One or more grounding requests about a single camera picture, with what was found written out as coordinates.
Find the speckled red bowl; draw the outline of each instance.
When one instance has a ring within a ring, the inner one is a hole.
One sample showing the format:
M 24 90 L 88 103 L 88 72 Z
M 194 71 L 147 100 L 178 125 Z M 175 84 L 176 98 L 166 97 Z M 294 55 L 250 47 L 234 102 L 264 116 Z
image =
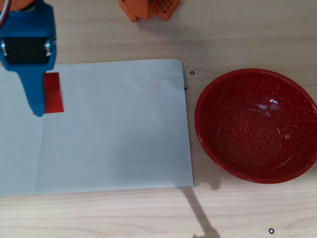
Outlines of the speckled red bowl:
M 198 138 L 210 158 L 234 176 L 279 183 L 317 159 L 317 111 L 291 79 L 263 69 L 224 74 L 202 92 Z

